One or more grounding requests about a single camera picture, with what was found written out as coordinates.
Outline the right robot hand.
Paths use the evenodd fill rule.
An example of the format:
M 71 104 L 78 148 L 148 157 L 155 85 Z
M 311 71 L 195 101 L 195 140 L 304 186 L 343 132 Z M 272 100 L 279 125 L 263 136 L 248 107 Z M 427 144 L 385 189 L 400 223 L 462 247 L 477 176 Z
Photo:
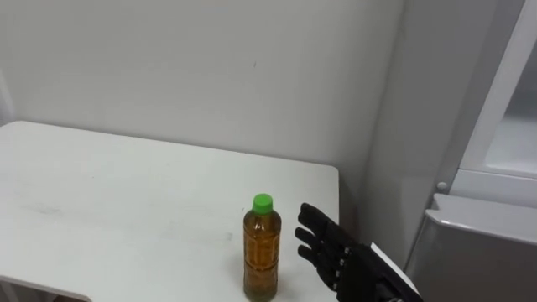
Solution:
M 355 241 L 318 208 L 304 203 L 295 236 L 298 254 L 310 262 L 321 281 L 341 302 L 422 302 L 406 275 L 370 243 Z

